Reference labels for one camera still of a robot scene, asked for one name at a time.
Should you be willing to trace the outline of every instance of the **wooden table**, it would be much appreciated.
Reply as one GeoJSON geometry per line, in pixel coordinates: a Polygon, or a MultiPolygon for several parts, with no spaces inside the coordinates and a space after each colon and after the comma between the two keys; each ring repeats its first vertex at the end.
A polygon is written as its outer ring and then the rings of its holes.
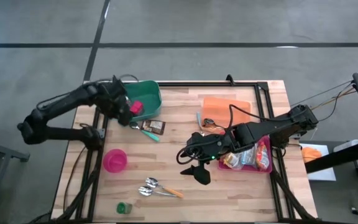
{"type": "MultiPolygon", "coordinates": [[[[290,105],[284,82],[268,81],[268,85],[275,116],[288,112],[290,105]]],[[[122,149],[127,153],[128,164],[125,171],[119,174],[110,174],[102,168],[94,221],[277,221],[269,175],[222,171],[217,169],[217,161],[213,161],[206,166],[211,173],[211,183],[201,185],[192,176],[180,175],[180,171],[188,168],[190,164],[181,166],[175,160],[177,152],[185,145],[191,133],[199,131],[196,112],[201,111],[204,97],[216,96],[249,101],[251,113],[258,114],[254,89],[249,87],[161,87],[161,96],[162,110],[156,119],[166,121],[167,124],[164,135],[160,136],[160,143],[153,142],[138,130],[124,128],[116,121],[109,122],[104,153],[110,149],[122,149]],[[162,185],[183,192],[185,198],[140,195],[137,189],[145,185],[146,177],[154,177],[162,185]],[[132,213],[117,214],[116,205],[119,202],[132,203],[132,213]]],[[[80,123],[92,124],[94,109],[94,107],[87,106],[79,107],[74,128],[79,128],[80,123]]],[[[251,121],[258,122],[258,119],[252,118],[251,121]]],[[[73,164],[82,148],[82,143],[77,141],[72,141],[68,145],[52,218],[62,214],[64,191],[73,164]]],[[[313,196],[299,148],[288,147],[284,160],[292,192],[307,211],[316,217],[313,196]]],[[[67,204],[73,200],[80,189],[84,162],[85,153],[71,181],[67,204]]],[[[280,198],[284,214],[286,214],[282,192],[280,192],[280,198]]],[[[88,211],[88,200],[89,196],[85,199],[84,215],[88,211]]]]}

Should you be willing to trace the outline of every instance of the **candy wrapper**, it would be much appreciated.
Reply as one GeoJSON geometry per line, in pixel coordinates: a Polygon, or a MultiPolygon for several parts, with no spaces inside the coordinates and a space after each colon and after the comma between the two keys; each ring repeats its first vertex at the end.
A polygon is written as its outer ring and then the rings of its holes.
{"type": "Polygon", "coordinates": [[[140,128],[141,130],[162,135],[165,129],[165,122],[156,120],[144,120],[142,123],[142,127],[140,128]]]}
{"type": "Polygon", "coordinates": [[[244,166],[241,163],[241,157],[243,155],[243,152],[241,153],[227,153],[224,157],[223,157],[223,163],[232,168],[232,169],[242,169],[242,167],[244,166]]]}
{"type": "Polygon", "coordinates": [[[260,141],[256,148],[256,164],[258,169],[263,171],[267,170],[270,164],[267,148],[263,141],[260,141]]]}
{"type": "Polygon", "coordinates": [[[248,149],[243,152],[243,155],[241,157],[241,163],[243,165],[253,166],[257,168],[256,166],[256,147],[257,144],[255,144],[252,149],[248,149]]]}

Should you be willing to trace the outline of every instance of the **green cup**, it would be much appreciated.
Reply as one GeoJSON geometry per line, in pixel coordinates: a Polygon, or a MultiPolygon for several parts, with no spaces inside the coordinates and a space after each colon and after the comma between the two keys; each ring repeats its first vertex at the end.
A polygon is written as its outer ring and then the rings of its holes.
{"type": "Polygon", "coordinates": [[[118,214],[130,214],[131,210],[132,210],[132,204],[120,202],[117,205],[118,214]]]}

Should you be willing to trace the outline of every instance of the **concrete floor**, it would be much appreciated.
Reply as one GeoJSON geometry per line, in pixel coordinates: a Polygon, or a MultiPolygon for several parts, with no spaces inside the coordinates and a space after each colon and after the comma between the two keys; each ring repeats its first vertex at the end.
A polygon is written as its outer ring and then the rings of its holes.
{"type": "MultiPolygon", "coordinates": [[[[0,43],[92,43],[103,3],[0,0],[0,43]]],[[[101,42],[358,42],[358,0],[115,0],[101,42]]],[[[90,52],[0,49],[0,144],[31,153],[28,163],[9,166],[0,223],[28,222],[50,210],[67,142],[28,146],[16,124],[38,101],[77,87],[90,52]]],[[[230,73],[237,80],[284,80],[290,103],[296,103],[350,80],[354,72],[358,48],[99,49],[91,79],[131,73],[141,80],[222,80],[230,73]]],[[[305,103],[316,105],[339,90],[305,103]]],[[[325,117],[332,106],[316,116],[325,117]]],[[[70,127],[73,117],[72,111],[50,125],[70,127]]],[[[358,139],[357,95],[340,99],[313,137],[349,139],[358,139]]],[[[312,190],[320,218],[348,222],[341,216],[346,206],[330,204],[318,187],[312,190]]]]}

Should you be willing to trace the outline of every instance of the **magenta cup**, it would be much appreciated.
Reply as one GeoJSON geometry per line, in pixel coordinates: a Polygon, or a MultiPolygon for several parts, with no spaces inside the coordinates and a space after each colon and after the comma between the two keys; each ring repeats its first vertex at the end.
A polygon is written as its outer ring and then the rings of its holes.
{"type": "Polygon", "coordinates": [[[112,173],[118,173],[127,165],[127,154],[121,149],[110,150],[103,159],[103,167],[112,173]]]}

